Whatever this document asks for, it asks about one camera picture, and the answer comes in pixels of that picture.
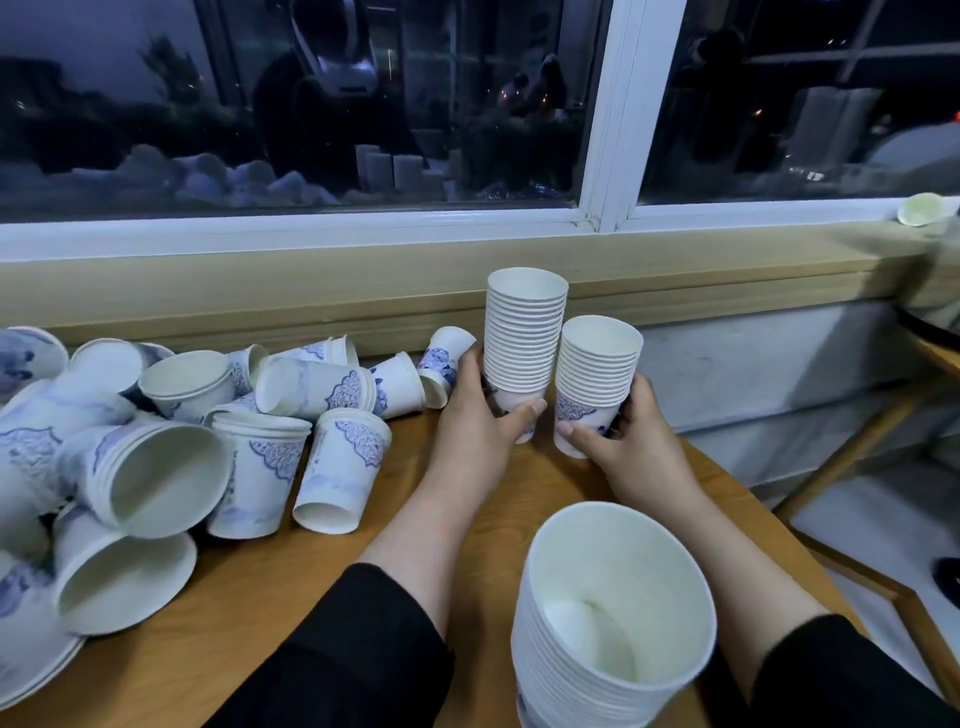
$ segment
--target hand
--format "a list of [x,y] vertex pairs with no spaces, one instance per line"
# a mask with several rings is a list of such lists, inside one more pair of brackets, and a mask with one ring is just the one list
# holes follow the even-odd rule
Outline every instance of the hand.
[[579,423],[558,423],[557,430],[603,469],[621,503],[660,522],[671,521],[677,509],[703,491],[645,376],[634,375],[619,422],[619,440],[604,438]]
[[470,484],[486,498],[503,479],[515,442],[543,414],[546,401],[530,400],[495,418],[480,383],[482,359],[479,343],[460,358],[457,386],[440,418],[428,474]]

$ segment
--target person's right hand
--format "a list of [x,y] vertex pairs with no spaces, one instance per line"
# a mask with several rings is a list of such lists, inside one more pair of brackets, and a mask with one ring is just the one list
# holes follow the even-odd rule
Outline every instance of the person's right hand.
[[687,508],[703,494],[645,376],[634,375],[630,396],[620,410],[620,440],[607,439],[576,422],[558,423],[557,430],[604,470],[621,503],[658,521],[671,521],[677,509]]

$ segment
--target floor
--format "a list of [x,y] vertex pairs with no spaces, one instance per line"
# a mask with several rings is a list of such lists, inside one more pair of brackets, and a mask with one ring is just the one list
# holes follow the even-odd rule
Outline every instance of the floor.
[[[960,610],[940,594],[930,575],[934,560],[960,556],[958,461],[960,453],[945,453],[938,460],[918,459],[836,483],[793,523],[916,591],[960,658]],[[843,576],[831,576],[875,642],[939,693],[890,603]]]

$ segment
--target window sill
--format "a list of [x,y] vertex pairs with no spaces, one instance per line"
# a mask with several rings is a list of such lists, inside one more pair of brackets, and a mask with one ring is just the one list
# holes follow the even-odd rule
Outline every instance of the window sill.
[[887,297],[938,232],[848,223],[16,262],[0,265],[0,310],[68,345],[276,350],[349,332],[380,354],[422,349],[439,326],[481,332],[497,268],[563,275],[569,315],[651,325]]

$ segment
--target window pane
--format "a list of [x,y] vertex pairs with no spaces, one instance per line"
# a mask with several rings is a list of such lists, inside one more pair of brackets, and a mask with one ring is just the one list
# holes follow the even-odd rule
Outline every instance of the window pane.
[[960,47],[914,45],[960,13],[913,2],[688,0],[640,203],[960,193]]
[[609,2],[0,3],[0,222],[570,206]]

